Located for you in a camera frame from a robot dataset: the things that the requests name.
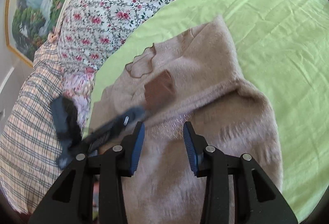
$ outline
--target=checkered cloth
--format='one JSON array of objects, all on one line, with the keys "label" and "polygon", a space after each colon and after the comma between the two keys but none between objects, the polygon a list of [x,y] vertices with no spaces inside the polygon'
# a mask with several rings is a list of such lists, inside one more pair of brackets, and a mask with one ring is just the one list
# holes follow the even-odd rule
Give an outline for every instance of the checkered cloth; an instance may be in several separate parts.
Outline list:
[{"label": "checkered cloth", "polygon": [[0,180],[8,201],[32,213],[60,175],[60,154],[50,102],[62,94],[57,45],[46,42],[35,54],[33,72],[19,93],[0,136]]}]

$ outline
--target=fuzzy sweater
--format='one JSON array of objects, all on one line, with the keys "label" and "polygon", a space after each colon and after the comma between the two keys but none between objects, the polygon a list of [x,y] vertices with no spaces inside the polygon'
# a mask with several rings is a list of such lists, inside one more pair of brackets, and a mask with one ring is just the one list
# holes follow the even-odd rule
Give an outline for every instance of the fuzzy sweater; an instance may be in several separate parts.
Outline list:
[{"label": "fuzzy sweater", "polygon": [[[274,111],[244,79],[221,16],[135,57],[95,103],[90,127],[145,104],[148,83],[164,71],[170,73],[175,99],[145,121],[138,169],[132,178],[122,179],[128,223],[200,222],[205,178],[196,178],[190,170],[183,140],[185,121],[225,154],[250,153],[281,189],[282,157]],[[230,214],[232,223],[234,211]]]}]

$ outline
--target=brown sweater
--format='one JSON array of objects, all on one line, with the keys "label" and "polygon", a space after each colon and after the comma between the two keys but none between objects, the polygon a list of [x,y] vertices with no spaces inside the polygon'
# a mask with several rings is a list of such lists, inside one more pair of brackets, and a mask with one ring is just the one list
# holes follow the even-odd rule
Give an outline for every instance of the brown sweater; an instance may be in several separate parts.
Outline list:
[{"label": "brown sweater", "polygon": [[250,153],[281,189],[282,157],[273,109],[244,79],[220,16],[135,57],[95,103],[90,127],[145,104],[144,85],[164,70],[172,76],[176,98],[145,121],[138,169],[132,178],[123,178],[128,223],[200,222],[205,179],[190,170],[185,121],[225,154]]}]

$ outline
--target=white wall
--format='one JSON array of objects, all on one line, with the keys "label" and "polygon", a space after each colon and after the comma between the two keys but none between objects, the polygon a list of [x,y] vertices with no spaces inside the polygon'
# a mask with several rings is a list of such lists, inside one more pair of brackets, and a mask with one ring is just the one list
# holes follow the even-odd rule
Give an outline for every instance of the white wall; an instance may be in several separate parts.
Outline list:
[{"label": "white wall", "polygon": [[0,112],[5,110],[4,117],[0,119],[0,134],[17,100],[24,80],[32,71],[30,67],[20,61],[7,48],[5,36],[5,4],[6,0],[0,0]]}]

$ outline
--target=green bed sheet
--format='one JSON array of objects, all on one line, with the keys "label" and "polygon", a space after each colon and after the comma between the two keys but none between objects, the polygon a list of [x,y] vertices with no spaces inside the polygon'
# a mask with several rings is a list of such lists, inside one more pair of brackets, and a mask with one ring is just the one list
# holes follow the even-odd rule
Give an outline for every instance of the green bed sheet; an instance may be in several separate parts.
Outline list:
[{"label": "green bed sheet", "polygon": [[175,0],[141,25],[98,71],[92,104],[146,47],[218,14],[236,43],[244,76],[274,107],[283,195],[302,221],[329,184],[328,0]]}]

